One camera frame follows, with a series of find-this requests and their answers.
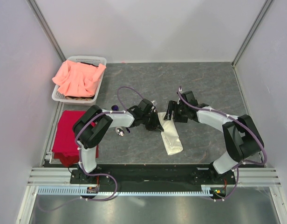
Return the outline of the white cloth napkin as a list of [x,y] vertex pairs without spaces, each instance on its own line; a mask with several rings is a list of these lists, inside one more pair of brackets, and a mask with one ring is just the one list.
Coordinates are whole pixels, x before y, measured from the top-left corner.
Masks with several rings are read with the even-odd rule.
[[165,112],[159,112],[158,118],[164,129],[164,131],[161,132],[164,147],[167,154],[170,156],[182,152],[183,146],[173,120],[164,120],[165,114]]

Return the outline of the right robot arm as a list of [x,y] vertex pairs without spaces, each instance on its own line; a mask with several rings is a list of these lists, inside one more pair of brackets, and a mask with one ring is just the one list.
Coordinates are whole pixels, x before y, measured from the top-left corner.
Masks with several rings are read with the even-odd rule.
[[169,101],[164,120],[186,123],[193,120],[223,133],[226,152],[212,162],[208,171],[210,182],[220,183],[225,173],[237,168],[247,158],[264,151],[263,140],[249,115],[235,116],[217,111],[207,104],[199,104],[192,91],[177,92],[179,99]]

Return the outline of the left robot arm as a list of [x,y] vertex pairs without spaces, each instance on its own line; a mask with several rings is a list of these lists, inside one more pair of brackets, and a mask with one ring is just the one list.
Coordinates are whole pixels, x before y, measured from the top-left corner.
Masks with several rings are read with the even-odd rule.
[[96,149],[108,129],[133,128],[139,125],[144,125],[148,131],[164,131],[156,107],[147,99],[123,111],[108,111],[97,105],[91,106],[73,125],[79,152],[78,164],[82,168],[81,179],[86,183],[96,180]]

